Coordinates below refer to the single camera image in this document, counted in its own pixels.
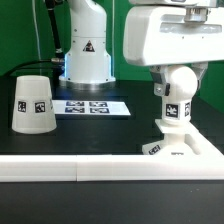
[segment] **white paper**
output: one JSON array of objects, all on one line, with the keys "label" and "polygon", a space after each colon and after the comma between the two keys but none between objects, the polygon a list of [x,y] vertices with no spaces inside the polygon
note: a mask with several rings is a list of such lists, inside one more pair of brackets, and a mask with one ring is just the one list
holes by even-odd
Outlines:
[{"label": "white paper", "polygon": [[53,100],[55,114],[130,116],[124,102]]}]

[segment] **table surface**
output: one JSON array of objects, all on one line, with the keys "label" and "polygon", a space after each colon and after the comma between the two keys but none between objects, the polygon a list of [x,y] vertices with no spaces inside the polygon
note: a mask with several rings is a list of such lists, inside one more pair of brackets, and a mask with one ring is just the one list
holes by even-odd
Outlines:
[{"label": "table surface", "polygon": [[[143,144],[163,138],[151,82],[120,81],[91,93],[52,88],[54,99],[124,101],[131,116],[57,115],[55,131],[23,135],[11,130],[15,78],[0,80],[1,155],[141,154]],[[224,152],[222,113],[195,97],[192,123]],[[0,198],[0,223],[7,224],[224,222],[224,181],[1,183]]]}]

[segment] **green background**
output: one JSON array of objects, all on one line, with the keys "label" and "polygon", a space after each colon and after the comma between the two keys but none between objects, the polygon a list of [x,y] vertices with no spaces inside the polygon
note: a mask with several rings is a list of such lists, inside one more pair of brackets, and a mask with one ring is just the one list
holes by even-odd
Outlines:
[{"label": "green background", "polygon": [[[96,0],[107,12],[107,51],[112,55],[112,0]],[[122,80],[151,81],[149,69],[128,65],[123,57],[123,32],[128,0],[115,0],[114,74]],[[42,58],[54,57],[54,45],[47,11],[43,0],[36,0],[37,22]],[[65,3],[56,8],[61,43],[65,52],[70,48],[69,7]],[[1,0],[0,2],[0,74],[14,66],[38,59],[31,0]],[[224,112],[224,63],[209,63],[198,95],[216,109]]]}]

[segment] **white cable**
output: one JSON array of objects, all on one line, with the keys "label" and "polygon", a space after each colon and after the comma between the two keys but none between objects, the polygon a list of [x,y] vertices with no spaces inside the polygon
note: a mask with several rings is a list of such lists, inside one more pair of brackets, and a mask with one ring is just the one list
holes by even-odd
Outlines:
[{"label": "white cable", "polygon": [[33,9],[33,21],[34,21],[34,27],[35,27],[35,33],[36,33],[36,39],[37,39],[38,59],[41,60],[40,37],[39,37],[39,30],[38,30],[38,26],[37,26],[36,2],[35,2],[35,0],[32,0],[32,9]]},{"label": "white cable", "polygon": [[112,76],[115,77],[115,0],[113,0],[113,16],[112,16]]}]

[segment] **white cup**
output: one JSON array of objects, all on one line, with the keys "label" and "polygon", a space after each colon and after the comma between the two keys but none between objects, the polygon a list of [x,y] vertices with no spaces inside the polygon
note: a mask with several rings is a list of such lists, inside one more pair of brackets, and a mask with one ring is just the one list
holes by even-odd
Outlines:
[{"label": "white cup", "polygon": [[18,77],[12,129],[24,134],[40,134],[55,128],[49,78],[35,75]]}]

